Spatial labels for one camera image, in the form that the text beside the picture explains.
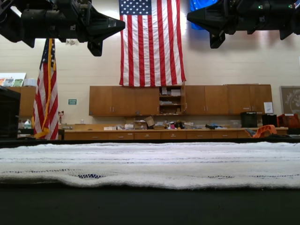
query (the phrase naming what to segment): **bulletin board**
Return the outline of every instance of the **bulletin board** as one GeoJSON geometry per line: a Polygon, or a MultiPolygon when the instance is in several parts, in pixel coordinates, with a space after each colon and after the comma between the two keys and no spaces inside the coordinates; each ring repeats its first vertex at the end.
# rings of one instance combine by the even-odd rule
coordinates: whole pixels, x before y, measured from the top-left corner
{"type": "Polygon", "coordinates": [[[300,115],[300,86],[281,86],[280,90],[283,113],[300,115]]]}

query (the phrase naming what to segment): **american flag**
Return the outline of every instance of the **american flag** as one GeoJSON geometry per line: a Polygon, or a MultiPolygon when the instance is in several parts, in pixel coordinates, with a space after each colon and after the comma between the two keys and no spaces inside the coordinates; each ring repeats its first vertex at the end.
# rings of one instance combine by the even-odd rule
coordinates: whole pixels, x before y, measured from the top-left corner
{"type": "Polygon", "coordinates": [[[180,0],[119,0],[122,86],[184,82],[180,0]]]}
{"type": "Polygon", "coordinates": [[[55,39],[47,39],[37,79],[33,125],[36,138],[58,139],[55,39]]]}

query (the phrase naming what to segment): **blue canton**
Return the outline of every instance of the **blue canton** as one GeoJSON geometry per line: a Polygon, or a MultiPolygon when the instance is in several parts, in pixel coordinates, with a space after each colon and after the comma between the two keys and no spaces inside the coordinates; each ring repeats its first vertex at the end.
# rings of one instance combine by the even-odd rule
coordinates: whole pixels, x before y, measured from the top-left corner
{"type": "MultiPolygon", "coordinates": [[[[43,56],[42,56],[42,61],[41,61],[40,67],[39,67],[40,69],[42,68],[43,63],[48,63],[49,43],[50,43],[50,40],[46,39],[43,56]]],[[[55,39],[53,39],[52,47],[51,47],[51,68],[53,68],[54,62],[55,62],[55,39]]]]}
{"type": "Polygon", "coordinates": [[[151,15],[151,0],[119,0],[120,15],[151,15]]]}

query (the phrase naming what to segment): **blue fabric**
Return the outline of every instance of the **blue fabric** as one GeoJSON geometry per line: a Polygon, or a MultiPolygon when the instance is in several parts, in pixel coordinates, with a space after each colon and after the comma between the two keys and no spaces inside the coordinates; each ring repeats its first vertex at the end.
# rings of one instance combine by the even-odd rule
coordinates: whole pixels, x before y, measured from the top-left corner
{"type": "MultiPolygon", "coordinates": [[[[215,4],[218,0],[190,0],[191,5],[191,11],[195,11],[207,6],[210,6],[212,4],[215,4]]],[[[192,23],[192,28],[195,30],[203,30],[202,27],[192,23]]]]}

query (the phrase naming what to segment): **orange object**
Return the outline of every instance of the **orange object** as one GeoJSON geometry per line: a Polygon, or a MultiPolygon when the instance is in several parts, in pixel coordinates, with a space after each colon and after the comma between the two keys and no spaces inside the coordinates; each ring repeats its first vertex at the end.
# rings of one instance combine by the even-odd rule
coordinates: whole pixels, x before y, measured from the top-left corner
{"type": "Polygon", "coordinates": [[[255,135],[251,135],[251,133],[249,133],[247,130],[245,130],[245,132],[250,134],[253,138],[264,137],[264,133],[267,132],[267,131],[269,131],[270,134],[272,134],[272,135],[277,134],[277,130],[276,130],[276,127],[274,125],[266,125],[266,126],[258,128],[255,135]]]}

